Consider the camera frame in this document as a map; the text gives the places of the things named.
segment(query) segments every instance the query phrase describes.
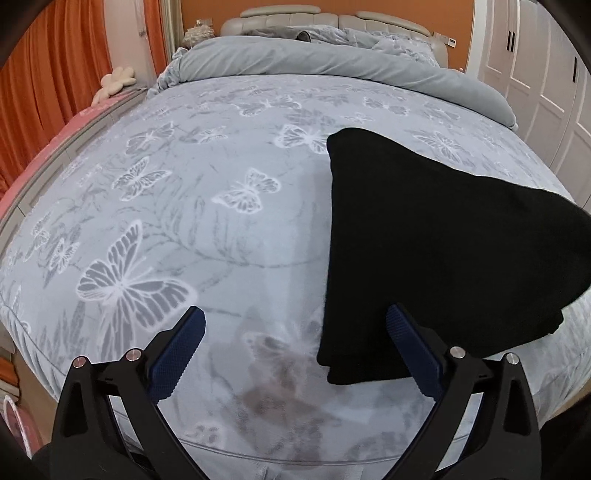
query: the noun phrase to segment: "screw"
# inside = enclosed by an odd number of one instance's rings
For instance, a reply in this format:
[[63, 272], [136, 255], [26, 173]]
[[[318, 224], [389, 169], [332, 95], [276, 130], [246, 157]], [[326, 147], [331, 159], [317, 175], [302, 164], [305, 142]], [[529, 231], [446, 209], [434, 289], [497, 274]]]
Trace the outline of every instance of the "screw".
[[466, 351], [461, 346], [453, 346], [449, 352], [453, 358], [464, 358], [466, 356]]
[[519, 357], [514, 353], [508, 353], [505, 358], [511, 365], [517, 365], [519, 363]]
[[86, 357], [85, 356], [77, 356], [74, 361], [72, 362], [72, 366], [74, 368], [80, 368], [86, 365]]
[[135, 362], [142, 356], [142, 350], [137, 348], [131, 349], [129, 352], [125, 354], [125, 358], [130, 362]]

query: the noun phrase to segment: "pillow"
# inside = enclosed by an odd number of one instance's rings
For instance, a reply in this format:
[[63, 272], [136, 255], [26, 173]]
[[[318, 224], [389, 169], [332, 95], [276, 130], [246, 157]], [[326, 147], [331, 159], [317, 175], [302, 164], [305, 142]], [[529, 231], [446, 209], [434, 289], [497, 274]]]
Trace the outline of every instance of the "pillow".
[[372, 50], [396, 55], [407, 60], [416, 61], [432, 67], [439, 67], [437, 59], [433, 54], [431, 45], [420, 40], [411, 38], [382, 38], [377, 42]]
[[330, 43], [332, 45], [348, 45], [347, 34], [340, 28], [332, 25], [302, 25], [301, 27], [274, 27], [256, 28], [242, 33], [256, 37], [287, 38], [295, 40], [301, 32], [308, 32], [313, 43]]

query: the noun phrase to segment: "orange curtain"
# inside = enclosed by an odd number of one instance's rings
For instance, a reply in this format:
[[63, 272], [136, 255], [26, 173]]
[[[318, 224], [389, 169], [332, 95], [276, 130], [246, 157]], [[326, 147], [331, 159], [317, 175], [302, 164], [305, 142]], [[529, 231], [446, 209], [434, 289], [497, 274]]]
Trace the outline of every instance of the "orange curtain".
[[103, 0], [54, 0], [0, 70], [0, 197], [111, 72]]
[[168, 65], [166, 48], [164, 47], [164, 34], [162, 32], [160, 0], [144, 0], [144, 15], [152, 61], [154, 62], [156, 75], [160, 75]]

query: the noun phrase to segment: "black cloth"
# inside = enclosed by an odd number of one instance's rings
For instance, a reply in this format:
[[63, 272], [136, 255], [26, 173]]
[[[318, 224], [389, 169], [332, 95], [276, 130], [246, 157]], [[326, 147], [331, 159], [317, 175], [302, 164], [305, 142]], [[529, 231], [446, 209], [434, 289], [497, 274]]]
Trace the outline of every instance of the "black cloth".
[[545, 190], [464, 173], [367, 130], [327, 141], [332, 232], [328, 381], [409, 375], [385, 328], [401, 303], [486, 357], [553, 333], [591, 284], [591, 217]]

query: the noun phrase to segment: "white door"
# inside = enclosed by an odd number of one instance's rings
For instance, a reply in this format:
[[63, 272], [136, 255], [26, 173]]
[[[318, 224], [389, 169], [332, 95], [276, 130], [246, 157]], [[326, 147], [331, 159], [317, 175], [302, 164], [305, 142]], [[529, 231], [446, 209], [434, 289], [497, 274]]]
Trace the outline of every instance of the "white door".
[[517, 117], [517, 135], [522, 139], [530, 132], [547, 60], [548, 25], [540, 10], [530, 0], [519, 1], [517, 40], [506, 98]]
[[584, 66], [564, 140], [551, 165], [579, 206], [591, 209], [591, 76]]
[[541, 5], [537, 5], [537, 9], [541, 31], [547, 32], [540, 34], [540, 41], [546, 42], [542, 48], [545, 68], [538, 71], [541, 89], [531, 98], [532, 106], [525, 109], [524, 115], [532, 111], [532, 120], [528, 131], [521, 136], [550, 166], [569, 123], [579, 79], [574, 66], [577, 62], [578, 69], [580, 61], [575, 60], [576, 49], [554, 18]]
[[480, 77], [484, 83], [503, 95], [506, 94], [513, 63], [511, 53], [513, 33], [517, 41], [517, 32], [513, 25], [517, 24], [518, 8], [517, 0], [489, 0], [488, 2], [489, 34], [485, 40], [486, 53]]

